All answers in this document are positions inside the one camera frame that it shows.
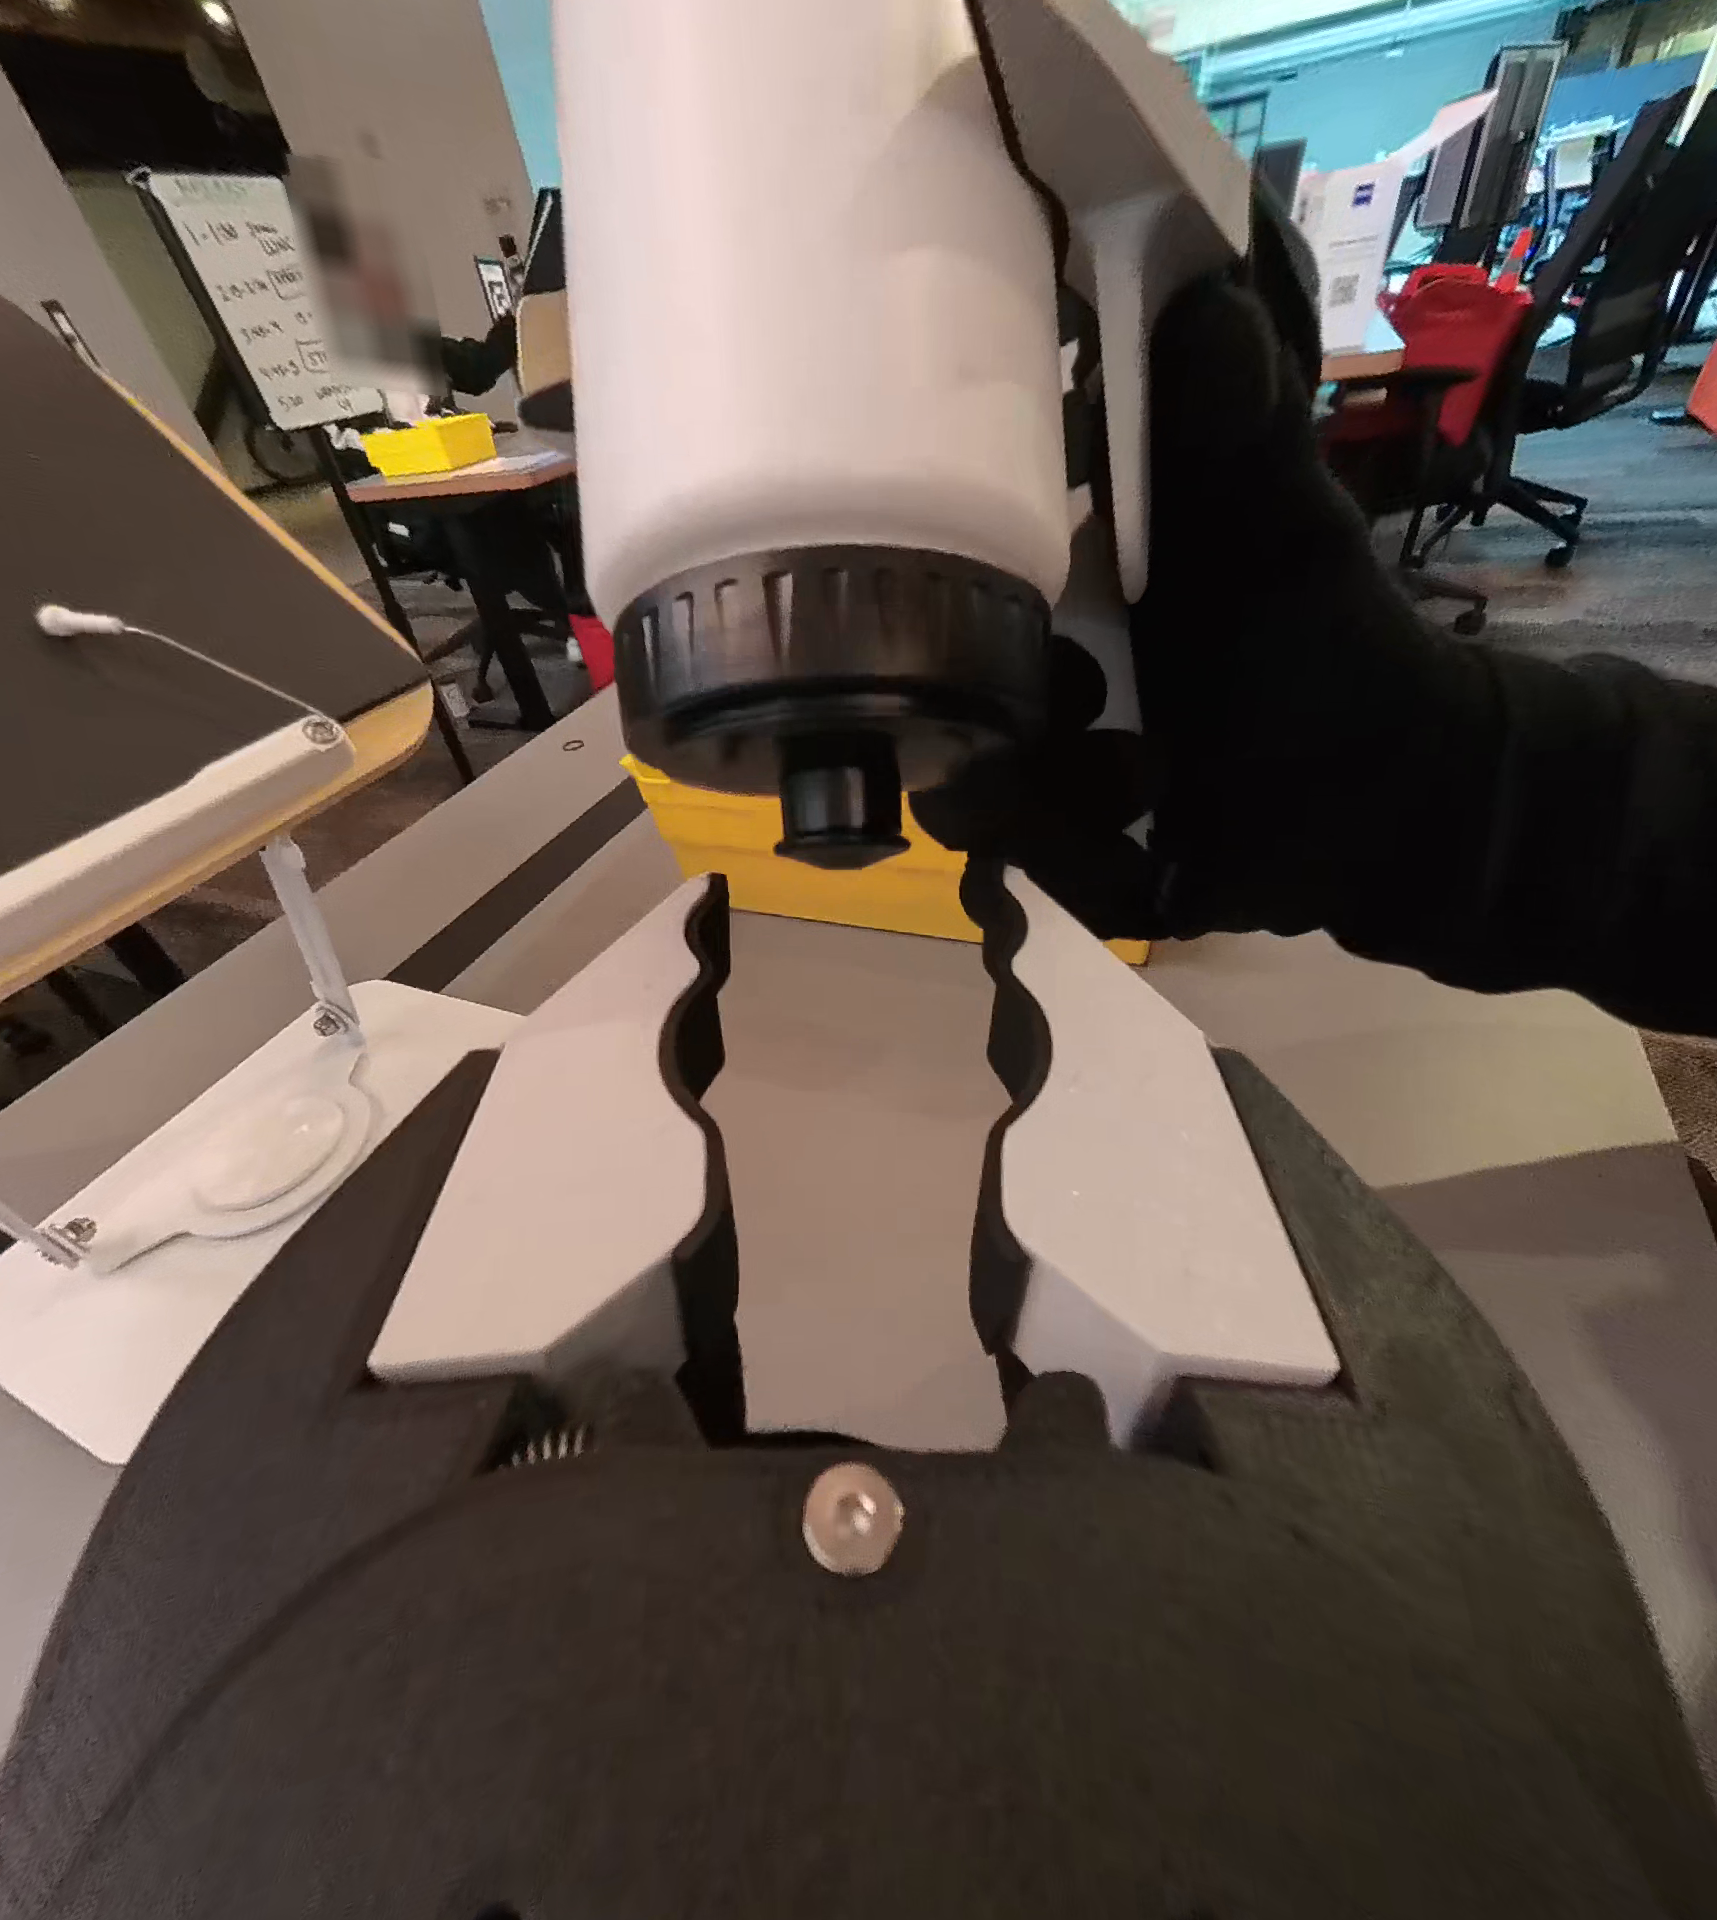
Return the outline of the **person's right hand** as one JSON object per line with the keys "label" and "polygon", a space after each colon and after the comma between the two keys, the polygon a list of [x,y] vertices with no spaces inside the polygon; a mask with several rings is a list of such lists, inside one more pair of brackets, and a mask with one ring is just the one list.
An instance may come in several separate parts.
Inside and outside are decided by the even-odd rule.
{"label": "person's right hand", "polygon": [[952,853],[1003,860],[1108,938],[1320,921],[1385,661],[1417,633],[1317,447],[1310,248],[1256,186],[1251,248],[1153,329],[1148,577],[1127,611],[1139,728],[1105,728],[1097,654],[1051,640],[1035,741],[916,794]]}

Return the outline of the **wooden board with black mat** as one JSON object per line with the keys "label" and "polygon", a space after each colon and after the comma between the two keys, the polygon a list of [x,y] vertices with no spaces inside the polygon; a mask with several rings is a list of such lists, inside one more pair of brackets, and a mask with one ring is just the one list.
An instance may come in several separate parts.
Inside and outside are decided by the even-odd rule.
{"label": "wooden board with black mat", "polygon": [[[116,613],[343,725],[149,640],[42,634]],[[411,758],[413,648],[116,379],[0,294],[0,999]]]}

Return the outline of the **small yellow bin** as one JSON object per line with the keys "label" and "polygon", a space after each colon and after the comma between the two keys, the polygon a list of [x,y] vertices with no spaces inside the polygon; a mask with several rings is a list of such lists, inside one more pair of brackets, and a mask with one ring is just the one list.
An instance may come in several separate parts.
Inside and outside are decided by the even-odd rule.
{"label": "small yellow bin", "polygon": [[364,428],[361,439],[369,466],[390,481],[482,468],[498,457],[498,434],[485,411],[433,414],[408,425]]}

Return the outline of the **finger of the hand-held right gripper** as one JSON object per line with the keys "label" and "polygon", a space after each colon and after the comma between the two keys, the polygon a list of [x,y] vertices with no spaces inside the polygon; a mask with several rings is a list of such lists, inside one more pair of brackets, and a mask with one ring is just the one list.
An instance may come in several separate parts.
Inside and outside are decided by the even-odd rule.
{"label": "finger of the hand-held right gripper", "polygon": [[1153,337],[1251,248],[1251,172],[1182,66],[1112,2],[969,2],[1002,137],[1058,255],[1070,573],[1058,634],[1105,675],[1101,728],[1140,730],[1130,611],[1153,573]]}

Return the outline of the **red office chair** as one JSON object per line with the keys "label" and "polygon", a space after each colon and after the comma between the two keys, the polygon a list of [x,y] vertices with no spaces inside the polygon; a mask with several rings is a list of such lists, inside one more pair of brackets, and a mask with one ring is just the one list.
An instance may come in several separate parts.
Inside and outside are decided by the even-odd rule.
{"label": "red office chair", "polygon": [[1487,630],[1487,592],[1427,569],[1462,526],[1512,510],[1550,534],[1544,562],[1565,569],[1582,539],[1586,495],[1518,473],[1518,442],[1544,402],[1529,361],[1544,329],[1530,294],[1476,266],[1419,269],[1391,308],[1403,340],[1399,442],[1391,512],[1405,519],[1398,577],[1413,602],[1454,602],[1454,633]]}

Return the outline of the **whiteboard with writing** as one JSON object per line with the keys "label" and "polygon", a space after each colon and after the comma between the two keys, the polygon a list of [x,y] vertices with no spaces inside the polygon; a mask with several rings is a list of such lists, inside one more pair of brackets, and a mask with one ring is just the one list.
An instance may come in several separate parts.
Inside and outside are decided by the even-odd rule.
{"label": "whiteboard with writing", "polygon": [[308,428],[378,421],[378,386],[339,361],[288,183],[273,174],[135,170],[188,290],[238,372],[255,421]]}

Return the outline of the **long wooden desk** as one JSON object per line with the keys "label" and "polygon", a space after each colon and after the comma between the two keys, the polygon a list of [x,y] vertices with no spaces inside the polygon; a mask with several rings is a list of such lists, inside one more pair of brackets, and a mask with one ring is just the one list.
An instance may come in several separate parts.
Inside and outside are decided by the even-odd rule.
{"label": "long wooden desk", "polygon": [[468,468],[372,473],[343,484],[369,546],[387,560],[406,530],[408,571],[459,583],[481,661],[472,715],[503,732],[544,732],[557,708],[531,640],[569,640],[585,613],[577,566],[577,468],[560,445],[503,447]]}

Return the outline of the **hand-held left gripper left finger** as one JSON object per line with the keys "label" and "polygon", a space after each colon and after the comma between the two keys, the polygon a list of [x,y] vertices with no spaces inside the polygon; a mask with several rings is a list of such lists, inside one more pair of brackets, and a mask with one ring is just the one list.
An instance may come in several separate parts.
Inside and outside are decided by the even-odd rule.
{"label": "hand-held left gripper left finger", "polygon": [[741,1423],[739,1244],[719,1122],[730,892],[691,877],[510,1034],[372,1371],[390,1381],[666,1373]]}

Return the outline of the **white roll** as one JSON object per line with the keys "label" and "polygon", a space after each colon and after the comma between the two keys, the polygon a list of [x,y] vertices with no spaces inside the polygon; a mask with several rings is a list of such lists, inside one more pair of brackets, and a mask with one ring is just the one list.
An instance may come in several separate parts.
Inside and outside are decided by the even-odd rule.
{"label": "white roll", "polygon": [[962,2],[555,2],[588,597],[631,755],[906,850],[1029,741],[1070,571],[1058,259]]}

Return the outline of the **yellow plastic bin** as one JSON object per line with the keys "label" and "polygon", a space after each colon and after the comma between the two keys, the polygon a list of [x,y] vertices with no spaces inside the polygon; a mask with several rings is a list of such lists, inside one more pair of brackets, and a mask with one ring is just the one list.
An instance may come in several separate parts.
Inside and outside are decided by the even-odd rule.
{"label": "yellow plastic bin", "polygon": [[637,755],[623,765],[638,787],[655,829],[687,877],[722,875],[737,910],[814,925],[870,927],[895,935],[983,945],[960,888],[966,853],[939,847],[903,817],[906,853],[879,865],[825,871],[775,853],[775,796],[739,796],[663,774]]}

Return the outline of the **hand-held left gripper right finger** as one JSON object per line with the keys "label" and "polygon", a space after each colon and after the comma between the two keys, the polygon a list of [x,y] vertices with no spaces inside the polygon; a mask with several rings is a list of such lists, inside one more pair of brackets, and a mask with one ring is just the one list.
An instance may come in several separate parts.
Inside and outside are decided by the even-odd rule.
{"label": "hand-held left gripper right finger", "polygon": [[1013,865],[969,865],[992,981],[971,1318],[1002,1385],[1079,1373],[1112,1435],[1194,1380],[1342,1373],[1208,1037]]}

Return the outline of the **white board stand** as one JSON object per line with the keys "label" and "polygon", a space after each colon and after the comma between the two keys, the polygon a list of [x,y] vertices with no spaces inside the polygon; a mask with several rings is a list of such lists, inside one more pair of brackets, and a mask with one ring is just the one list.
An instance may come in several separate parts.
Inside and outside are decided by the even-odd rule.
{"label": "white board stand", "polygon": [[0,1200],[0,1389],[110,1466],[300,1226],[513,1031],[460,996],[348,983],[297,842],[262,864],[312,1006],[52,1218]]}

